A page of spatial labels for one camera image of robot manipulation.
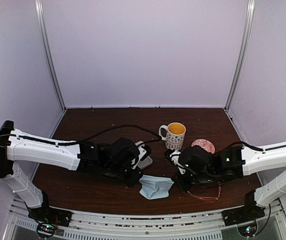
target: blue face mask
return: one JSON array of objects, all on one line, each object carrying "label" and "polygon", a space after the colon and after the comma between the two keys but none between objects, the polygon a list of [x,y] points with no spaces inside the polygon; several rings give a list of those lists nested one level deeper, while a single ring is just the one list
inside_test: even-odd
[{"label": "blue face mask", "polygon": [[145,198],[162,199],[169,196],[168,191],[173,185],[173,181],[168,177],[156,177],[143,175],[139,182],[142,184],[142,189],[139,193]]}]

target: white wall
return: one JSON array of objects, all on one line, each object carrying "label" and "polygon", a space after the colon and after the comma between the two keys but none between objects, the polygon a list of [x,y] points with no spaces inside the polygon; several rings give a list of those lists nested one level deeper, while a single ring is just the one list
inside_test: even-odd
[{"label": "white wall", "polygon": [[247,0],[45,0],[67,107],[223,107]]},{"label": "white wall", "polygon": [[[0,1],[0,126],[10,119],[26,132],[49,136],[61,110],[51,83],[34,0]],[[27,175],[33,163],[22,166]],[[0,180],[0,234],[13,194]]]},{"label": "white wall", "polygon": [[[231,112],[254,145],[286,141],[286,1],[257,0]],[[282,171],[262,172],[268,182]],[[281,198],[286,213],[286,196]]]}]

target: patterned mug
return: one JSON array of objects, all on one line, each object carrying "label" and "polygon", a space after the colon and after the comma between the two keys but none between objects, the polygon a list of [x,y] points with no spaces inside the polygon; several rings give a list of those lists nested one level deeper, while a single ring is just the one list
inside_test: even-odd
[{"label": "patterned mug", "polygon": [[[162,129],[166,130],[166,137],[162,135]],[[176,151],[182,149],[185,133],[186,127],[179,122],[172,122],[168,126],[162,125],[158,130],[158,134],[165,141],[166,148]]]}]

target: coaster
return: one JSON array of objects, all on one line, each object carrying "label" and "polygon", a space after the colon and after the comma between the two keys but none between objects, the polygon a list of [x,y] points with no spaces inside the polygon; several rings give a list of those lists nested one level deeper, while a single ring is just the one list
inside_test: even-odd
[{"label": "coaster", "polygon": [[192,146],[200,146],[211,154],[215,153],[215,147],[213,143],[206,139],[197,139],[192,143]]}]

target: wooden table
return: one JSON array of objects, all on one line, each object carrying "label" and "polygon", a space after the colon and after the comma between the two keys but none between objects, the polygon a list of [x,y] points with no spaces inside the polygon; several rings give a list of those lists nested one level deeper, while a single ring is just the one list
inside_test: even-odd
[{"label": "wooden table", "polygon": [[[222,109],[211,108],[104,108],[70,109],[66,112],[54,138],[79,140],[105,128],[121,124],[137,124],[158,131],[162,124],[181,122],[186,128],[183,149],[195,139],[208,139],[216,150],[239,138]],[[135,142],[153,138],[134,128],[122,128],[93,139],[96,143],[112,143],[120,137]],[[151,143],[153,164],[144,169],[146,175],[172,177],[177,170],[164,158],[164,142]],[[69,171],[57,166],[41,164],[34,184],[44,190],[50,205],[78,211],[106,214],[177,214],[235,207],[244,204],[247,192],[260,186],[257,176],[236,179],[222,186],[221,197],[216,202],[203,202],[181,193],[173,185],[170,196],[147,200],[139,194],[141,184],[126,188],[123,180],[108,177],[92,177],[89,174]],[[191,192],[199,196],[216,196],[217,188],[202,189],[194,186]]]}]

